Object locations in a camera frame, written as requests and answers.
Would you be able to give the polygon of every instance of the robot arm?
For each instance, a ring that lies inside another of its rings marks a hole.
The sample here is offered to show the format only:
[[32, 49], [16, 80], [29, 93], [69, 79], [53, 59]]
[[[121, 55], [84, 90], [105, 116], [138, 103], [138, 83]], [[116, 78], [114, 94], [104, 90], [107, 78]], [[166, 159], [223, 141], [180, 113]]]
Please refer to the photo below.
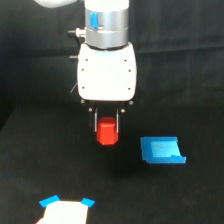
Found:
[[64, 5], [77, 2], [78, 0], [34, 0], [39, 5], [45, 8], [58, 8]]
[[[34, 1], [55, 8], [77, 0]], [[74, 37], [85, 38], [78, 57], [73, 56], [78, 59], [78, 91], [81, 103], [88, 106], [97, 140], [103, 145], [117, 142], [125, 106], [133, 105], [137, 66], [128, 41], [128, 23], [129, 0], [85, 0], [85, 28], [69, 31]], [[116, 118], [110, 113], [102, 117], [101, 111], [108, 105], [112, 105], [110, 111]]]

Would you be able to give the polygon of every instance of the black surface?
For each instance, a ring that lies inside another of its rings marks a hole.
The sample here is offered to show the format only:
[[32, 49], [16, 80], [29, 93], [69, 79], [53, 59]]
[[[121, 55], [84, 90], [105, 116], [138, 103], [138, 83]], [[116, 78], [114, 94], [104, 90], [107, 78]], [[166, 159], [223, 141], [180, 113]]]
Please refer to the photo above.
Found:
[[[136, 106], [105, 148], [80, 105], [17, 107], [0, 134], [0, 223], [35, 223], [55, 194], [95, 200], [87, 224], [223, 223], [223, 112]], [[145, 164], [142, 136], [177, 136], [186, 165]]]

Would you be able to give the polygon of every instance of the red block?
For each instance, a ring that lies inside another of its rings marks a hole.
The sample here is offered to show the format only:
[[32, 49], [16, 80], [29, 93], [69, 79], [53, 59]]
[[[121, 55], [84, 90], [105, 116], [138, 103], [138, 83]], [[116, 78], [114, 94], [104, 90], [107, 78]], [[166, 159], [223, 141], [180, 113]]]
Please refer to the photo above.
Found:
[[117, 121], [113, 117], [99, 119], [97, 141], [102, 145], [114, 145], [118, 141]]

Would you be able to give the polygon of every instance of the white robot arm segment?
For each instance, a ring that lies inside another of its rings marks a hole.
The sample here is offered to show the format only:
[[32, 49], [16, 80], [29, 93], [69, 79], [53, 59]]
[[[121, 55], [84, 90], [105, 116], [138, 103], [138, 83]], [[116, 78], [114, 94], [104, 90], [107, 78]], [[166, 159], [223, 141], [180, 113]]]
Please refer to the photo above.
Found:
[[64, 5], [77, 2], [78, 0], [34, 0], [39, 5], [45, 8], [58, 8]]

